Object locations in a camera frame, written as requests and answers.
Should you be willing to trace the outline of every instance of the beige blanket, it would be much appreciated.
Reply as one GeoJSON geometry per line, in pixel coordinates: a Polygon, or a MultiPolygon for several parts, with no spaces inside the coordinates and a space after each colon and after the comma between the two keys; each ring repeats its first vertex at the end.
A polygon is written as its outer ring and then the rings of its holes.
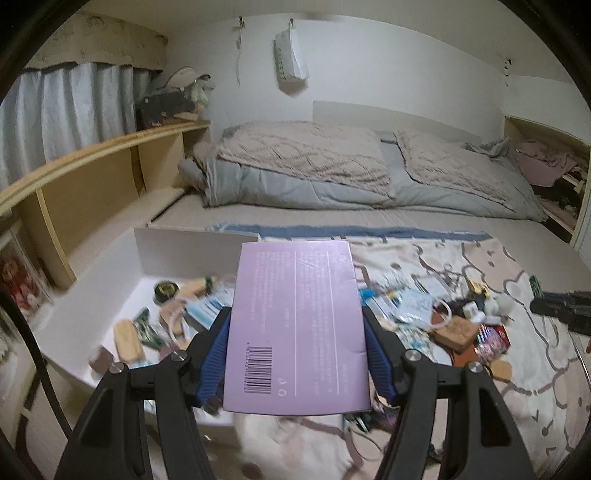
{"type": "Polygon", "coordinates": [[[514,210],[499,167],[486,155],[416,131],[402,130],[396,138],[413,180],[473,193],[514,210]]]}
{"type": "Polygon", "coordinates": [[[219,147],[218,156],[291,177],[329,181],[388,195],[390,176],[369,128],[312,122],[250,122],[219,147]]]}

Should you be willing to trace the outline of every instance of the barcode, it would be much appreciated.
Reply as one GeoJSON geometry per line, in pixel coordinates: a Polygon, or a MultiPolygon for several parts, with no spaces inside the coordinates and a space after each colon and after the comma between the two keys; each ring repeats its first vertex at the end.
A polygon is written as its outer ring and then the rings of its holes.
{"type": "Polygon", "coordinates": [[[271,367],[273,348],[247,346],[244,370],[244,393],[271,394],[271,367]]]}

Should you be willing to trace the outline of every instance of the white pouch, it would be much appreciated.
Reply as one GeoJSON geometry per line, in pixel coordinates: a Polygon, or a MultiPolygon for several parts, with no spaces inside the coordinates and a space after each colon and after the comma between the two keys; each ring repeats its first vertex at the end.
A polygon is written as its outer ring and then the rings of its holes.
{"type": "Polygon", "coordinates": [[[310,76],[300,38],[292,25],[275,36],[275,59],[277,73],[284,82],[301,82],[310,76]]]}

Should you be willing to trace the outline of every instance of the purple box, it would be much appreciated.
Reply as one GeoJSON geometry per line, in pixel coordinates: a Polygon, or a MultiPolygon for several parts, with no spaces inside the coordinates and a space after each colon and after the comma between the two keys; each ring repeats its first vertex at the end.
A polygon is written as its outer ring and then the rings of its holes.
{"type": "Polygon", "coordinates": [[[369,410],[363,317],[347,242],[242,245],[224,385],[228,411],[369,410]]]}

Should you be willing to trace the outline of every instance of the pink blanket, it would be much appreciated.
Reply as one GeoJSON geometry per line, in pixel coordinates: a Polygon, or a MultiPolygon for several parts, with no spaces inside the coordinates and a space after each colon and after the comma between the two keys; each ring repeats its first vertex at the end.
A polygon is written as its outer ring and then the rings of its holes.
{"type": "Polygon", "coordinates": [[[551,187],[577,165],[574,153],[555,150],[537,140],[520,143],[515,150],[519,169],[531,185],[551,187]]]}

